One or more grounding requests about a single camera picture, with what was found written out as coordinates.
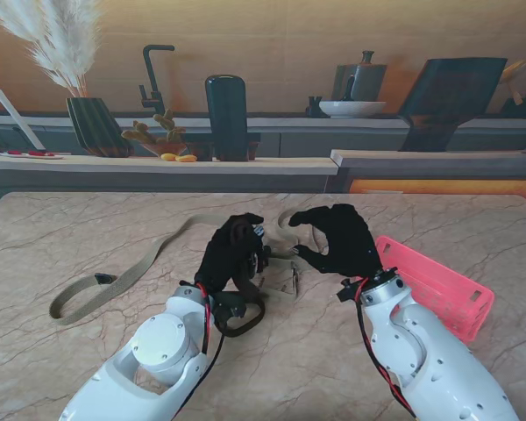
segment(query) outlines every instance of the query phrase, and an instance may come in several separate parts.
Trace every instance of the white stick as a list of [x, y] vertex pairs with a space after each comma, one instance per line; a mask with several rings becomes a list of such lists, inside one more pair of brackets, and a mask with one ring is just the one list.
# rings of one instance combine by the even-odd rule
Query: white stick
[[21, 130], [24, 131], [25, 136], [27, 136], [27, 138], [33, 143], [33, 145], [35, 146], [35, 149], [39, 151], [45, 151], [45, 147], [43, 146], [41, 141], [37, 138], [37, 136], [35, 135], [35, 132], [22, 119], [22, 117], [18, 113], [18, 110], [14, 108], [10, 100], [6, 97], [6, 95], [2, 92], [1, 89], [0, 89], [0, 102], [2, 103], [4, 108], [10, 113], [10, 115], [13, 117], [16, 123], [18, 123], [19, 127], [21, 127]]

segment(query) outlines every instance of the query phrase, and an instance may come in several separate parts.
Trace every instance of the yellow fruit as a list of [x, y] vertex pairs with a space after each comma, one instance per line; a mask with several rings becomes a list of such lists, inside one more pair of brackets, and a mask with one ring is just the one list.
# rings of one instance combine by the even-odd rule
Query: yellow fruit
[[160, 157], [164, 161], [175, 161], [175, 158], [177, 157], [177, 155], [175, 153], [164, 153]]
[[195, 162], [196, 161], [196, 156], [194, 155], [183, 155], [183, 156], [178, 156], [177, 158], [175, 158], [176, 161], [179, 161], [179, 162]]

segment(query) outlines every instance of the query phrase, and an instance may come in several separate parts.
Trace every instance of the gray kettle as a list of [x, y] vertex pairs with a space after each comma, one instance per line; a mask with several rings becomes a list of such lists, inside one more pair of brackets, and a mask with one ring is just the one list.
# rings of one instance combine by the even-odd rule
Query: gray kettle
[[375, 102], [378, 99], [387, 65], [372, 64], [373, 54], [374, 51], [365, 50], [359, 64], [337, 66], [331, 94], [333, 101]]

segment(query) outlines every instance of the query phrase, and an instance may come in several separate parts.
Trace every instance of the pampas grass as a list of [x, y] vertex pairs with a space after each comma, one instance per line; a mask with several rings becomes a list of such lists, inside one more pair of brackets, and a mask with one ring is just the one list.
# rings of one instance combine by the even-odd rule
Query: pampas grass
[[0, 25], [30, 44], [35, 62], [73, 96], [88, 96], [98, 0], [0, 0]]

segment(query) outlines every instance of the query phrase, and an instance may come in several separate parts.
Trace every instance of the orange panel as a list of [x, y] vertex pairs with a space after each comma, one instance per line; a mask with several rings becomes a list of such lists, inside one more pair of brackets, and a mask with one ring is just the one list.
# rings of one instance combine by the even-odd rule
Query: orange panel
[[397, 191], [430, 195], [518, 195], [526, 199], [522, 180], [354, 180], [350, 193]]

